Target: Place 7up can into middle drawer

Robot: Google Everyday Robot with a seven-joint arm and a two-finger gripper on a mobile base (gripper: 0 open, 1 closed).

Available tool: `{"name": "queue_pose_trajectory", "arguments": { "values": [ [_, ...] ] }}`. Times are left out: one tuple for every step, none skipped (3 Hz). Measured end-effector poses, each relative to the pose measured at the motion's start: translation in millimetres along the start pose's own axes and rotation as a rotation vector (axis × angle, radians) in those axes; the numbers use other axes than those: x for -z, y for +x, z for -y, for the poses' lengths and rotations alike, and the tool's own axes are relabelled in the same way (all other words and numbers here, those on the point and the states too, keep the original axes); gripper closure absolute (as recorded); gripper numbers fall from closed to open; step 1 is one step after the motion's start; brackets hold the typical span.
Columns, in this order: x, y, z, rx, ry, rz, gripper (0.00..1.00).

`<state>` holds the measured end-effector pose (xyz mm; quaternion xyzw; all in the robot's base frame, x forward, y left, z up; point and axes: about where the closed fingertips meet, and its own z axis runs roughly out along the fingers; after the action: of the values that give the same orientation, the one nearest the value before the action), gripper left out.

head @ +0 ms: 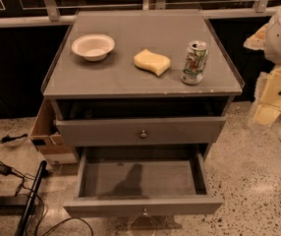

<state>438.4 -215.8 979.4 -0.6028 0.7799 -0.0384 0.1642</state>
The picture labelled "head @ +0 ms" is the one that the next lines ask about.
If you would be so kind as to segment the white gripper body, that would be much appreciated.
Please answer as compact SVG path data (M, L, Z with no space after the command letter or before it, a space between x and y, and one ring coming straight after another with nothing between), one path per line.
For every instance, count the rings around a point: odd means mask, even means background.
M281 111L281 67L267 75L267 81L259 103Z

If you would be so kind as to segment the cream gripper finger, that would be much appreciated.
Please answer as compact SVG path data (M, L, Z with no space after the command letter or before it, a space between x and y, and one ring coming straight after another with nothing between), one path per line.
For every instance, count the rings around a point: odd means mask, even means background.
M280 114L281 111L278 108L272 105L260 104L254 113L253 119L260 125L271 126Z

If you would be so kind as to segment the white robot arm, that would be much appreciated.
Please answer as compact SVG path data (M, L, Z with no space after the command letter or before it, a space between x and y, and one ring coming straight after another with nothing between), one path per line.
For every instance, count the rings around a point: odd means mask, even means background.
M257 79L253 107L253 121L271 126L281 114L281 6L244 46L262 50L264 57L274 64L269 74L261 73Z

